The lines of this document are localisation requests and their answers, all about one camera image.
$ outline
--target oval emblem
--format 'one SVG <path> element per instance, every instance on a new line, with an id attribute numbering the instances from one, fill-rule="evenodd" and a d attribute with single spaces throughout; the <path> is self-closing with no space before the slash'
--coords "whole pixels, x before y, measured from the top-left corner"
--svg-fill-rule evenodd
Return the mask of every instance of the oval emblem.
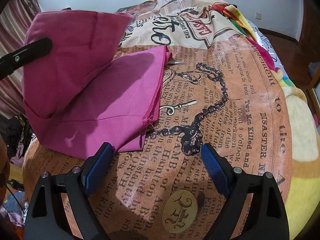
<path id="1" fill-rule="evenodd" d="M 162 224 L 170 233 L 181 233 L 195 220 L 198 204 L 194 195 L 180 189 L 174 192 L 164 206 Z"/>

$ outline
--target folded pink cloth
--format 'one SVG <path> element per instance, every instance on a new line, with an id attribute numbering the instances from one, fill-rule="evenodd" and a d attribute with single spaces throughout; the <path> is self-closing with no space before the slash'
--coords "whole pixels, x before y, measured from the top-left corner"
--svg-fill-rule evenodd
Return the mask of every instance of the folded pink cloth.
<path id="1" fill-rule="evenodd" d="M 49 55 L 24 66 L 24 106 L 39 142 L 86 159 L 103 142 L 141 150 L 158 120 L 165 46 L 113 55 L 131 17 L 89 11 L 38 14 L 25 44 L 52 40 Z"/>

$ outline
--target bed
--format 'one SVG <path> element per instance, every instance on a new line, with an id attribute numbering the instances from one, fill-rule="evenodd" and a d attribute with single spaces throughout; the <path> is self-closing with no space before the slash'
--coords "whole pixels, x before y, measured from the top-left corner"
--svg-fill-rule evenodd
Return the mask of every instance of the bed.
<path id="1" fill-rule="evenodd" d="M 202 239 L 225 200 L 198 156 L 202 143 L 210 142 L 233 166 L 273 173 L 294 239 L 320 201 L 319 135 L 305 95 L 268 39 L 223 0 L 150 0 L 118 12 L 133 18 L 115 58 L 161 45 L 172 59 L 165 66 L 160 118 L 148 127 L 143 150 L 116 154 L 89 199 L 110 238 Z M 83 162 L 34 140 L 23 164 L 27 198 L 43 171 L 58 174 Z M 198 202 L 196 218 L 182 231 L 166 228 L 162 218 L 178 189 Z M 233 236 L 241 233 L 250 200 Z M 65 195 L 63 201 L 80 237 Z"/>

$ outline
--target pink curtain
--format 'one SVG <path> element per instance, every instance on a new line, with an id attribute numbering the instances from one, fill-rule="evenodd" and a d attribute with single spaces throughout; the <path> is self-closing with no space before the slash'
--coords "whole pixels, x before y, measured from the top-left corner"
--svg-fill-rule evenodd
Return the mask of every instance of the pink curtain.
<path id="1" fill-rule="evenodd" d="M 0 57 L 23 46 L 32 19 L 40 11 L 36 0 L 10 0 L 0 14 Z M 22 96 L 22 70 L 0 81 L 0 114 L 11 118 L 25 114 Z"/>

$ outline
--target wooden floor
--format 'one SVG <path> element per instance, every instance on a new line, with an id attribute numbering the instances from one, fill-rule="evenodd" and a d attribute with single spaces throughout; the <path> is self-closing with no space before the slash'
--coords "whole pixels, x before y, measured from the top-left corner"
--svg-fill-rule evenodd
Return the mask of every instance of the wooden floor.
<path id="1" fill-rule="evenodd" d="M 296 87 L 306 93 L 307 86 L 311 82 L 311 77 L 308 73 L 310 61 L 304 56 L 299 46 L 294 42 L 271 35 L 266 36 L 278 54 L 290 80 Z"/>

